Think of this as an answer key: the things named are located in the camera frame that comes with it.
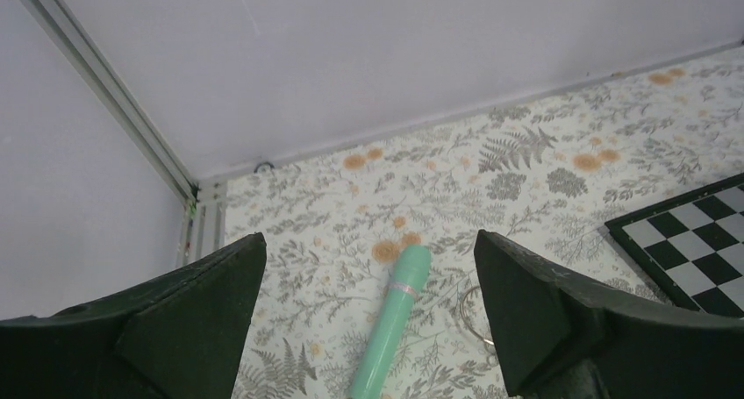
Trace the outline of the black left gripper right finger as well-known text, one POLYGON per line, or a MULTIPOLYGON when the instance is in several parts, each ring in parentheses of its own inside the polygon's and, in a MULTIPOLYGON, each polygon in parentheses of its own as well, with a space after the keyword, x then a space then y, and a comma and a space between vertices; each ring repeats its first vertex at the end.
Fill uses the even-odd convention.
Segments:
POLYGON ((743 323, 653 302, 479 231, 483 305, 509 395, 740 398, 743 323))

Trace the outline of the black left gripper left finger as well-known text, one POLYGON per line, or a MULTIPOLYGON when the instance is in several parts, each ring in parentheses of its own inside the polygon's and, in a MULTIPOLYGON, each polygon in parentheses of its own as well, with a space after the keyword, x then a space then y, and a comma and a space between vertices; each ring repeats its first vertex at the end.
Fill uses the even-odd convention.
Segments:
POLYGON ((2 397, 229 397, 266 263, 250 234, 50 317, 4 320, 2 397))

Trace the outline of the silver keyring with clips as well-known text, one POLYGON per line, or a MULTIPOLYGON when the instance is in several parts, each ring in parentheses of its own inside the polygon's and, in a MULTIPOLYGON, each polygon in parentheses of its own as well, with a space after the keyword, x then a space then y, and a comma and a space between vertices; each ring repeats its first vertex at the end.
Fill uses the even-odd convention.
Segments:
POLYGON ((497 367, 499 360, 491 336, 490 324, 484 308, 483 292, 480 286, 472 286, 462 294, 458 304, 458 312, 464 330, 483 347, 489 365, 497 367))

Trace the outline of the black white chessboard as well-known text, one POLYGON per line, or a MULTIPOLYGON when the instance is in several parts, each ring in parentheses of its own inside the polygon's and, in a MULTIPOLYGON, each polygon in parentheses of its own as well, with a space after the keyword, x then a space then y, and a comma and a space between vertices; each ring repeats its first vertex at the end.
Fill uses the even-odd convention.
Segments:
POLYGON ((676 306, 743 318, 743 176, 735 175, 605 224, 676 306))

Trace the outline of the floral patterned table mat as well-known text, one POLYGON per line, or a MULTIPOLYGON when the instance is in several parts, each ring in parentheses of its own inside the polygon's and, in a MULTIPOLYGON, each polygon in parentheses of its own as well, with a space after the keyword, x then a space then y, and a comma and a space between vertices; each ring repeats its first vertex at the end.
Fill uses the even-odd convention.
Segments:
POLYGON ((504 398, 458 312, 480 230, 664 302, 605 222, 742 170, 735 48, 232 180, 225 239, 261 232, 268 252, 232 394, 344 397, 390 271, 420 244, 433 266, 383 397, 504 398))

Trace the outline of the aluminium corner frame post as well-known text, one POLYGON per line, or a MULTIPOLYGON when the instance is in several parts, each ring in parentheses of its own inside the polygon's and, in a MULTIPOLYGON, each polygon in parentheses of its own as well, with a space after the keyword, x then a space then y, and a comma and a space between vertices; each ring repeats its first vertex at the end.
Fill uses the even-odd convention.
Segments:
POLYGON ((197 200, 197 180, 156 129, 64 0, 19 0, 83 78, 155 171, 186 203, 197 200))

